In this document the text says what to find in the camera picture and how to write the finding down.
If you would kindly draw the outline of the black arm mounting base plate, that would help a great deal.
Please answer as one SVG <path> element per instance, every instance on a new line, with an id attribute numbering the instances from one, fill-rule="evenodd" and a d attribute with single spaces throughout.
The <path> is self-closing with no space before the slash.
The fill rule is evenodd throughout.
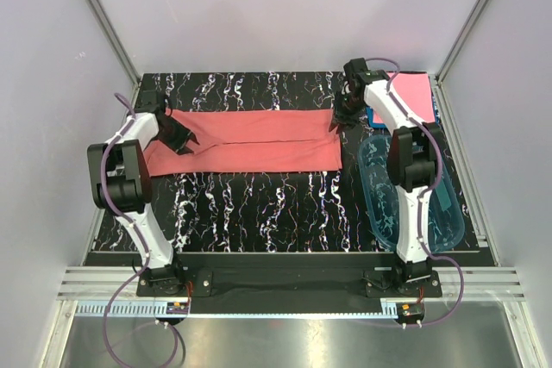
<path id="1" fill-rule="evenodd" d="M 405 272 L 390 253 L 187 253 L 146 271 L 139 296 L 190 295 L 196 315 L 367 314 L 382 299 L 442 296 L 429 265 Z"/>

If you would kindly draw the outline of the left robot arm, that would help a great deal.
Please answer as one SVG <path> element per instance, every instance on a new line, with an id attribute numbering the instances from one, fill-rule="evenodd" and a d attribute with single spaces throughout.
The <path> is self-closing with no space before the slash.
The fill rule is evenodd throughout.
<path id="1" fill-rule="evenodd" d="M 109 140 L 87 148 L 93 201 L 111 214 L 135 243 L 141 256 L 141 268 L 135 274 L 143 295 L 191 293 L 192 281 L 154 216 L 145 151 L 159 142 L 172 155 L 187 155 L 192 153 L 188 143 L 198 140 L 173 118 L 165 94 L 148 91 L 136 108 L 119 93 L 115 98 L 128 110 L 125 122 Z"/>

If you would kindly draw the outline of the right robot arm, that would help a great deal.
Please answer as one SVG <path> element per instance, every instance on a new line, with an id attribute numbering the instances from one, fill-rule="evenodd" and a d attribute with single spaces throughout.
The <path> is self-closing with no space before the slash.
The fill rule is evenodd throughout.
<path id="1" fill-rule="evenodd" d="M 398 244 L 395 263 L 382 290 L 392 288 L 402 296 L 420 296 L 431 284 L 432 253 L 428 222 L 432 191 L 442 177 L 442 154 L 434 133 L 435 123 L 425 122 L 398 95 L 392 83 L 399 64 L 388 75 L 368 67 L 368 59 L 356 58 L 344 67 L 345 85 L 334 98 L 330 132 L 340 133 L 358 123 L 358 114 L 369 107 L 391 134 L 386 170 L 398 194 Z"/>

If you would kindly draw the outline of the coral red t shirt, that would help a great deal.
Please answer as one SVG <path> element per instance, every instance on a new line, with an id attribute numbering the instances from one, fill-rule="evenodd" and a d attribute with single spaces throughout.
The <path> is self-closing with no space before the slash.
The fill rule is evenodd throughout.
<path id="1" fill-rule="evenodd" d="M 180 173 L 334 172 L 341 142 L 330 109 L 172 113 L 198 139 L 177 155 L 155 140 L 145 153 L 152 177 Z"/>

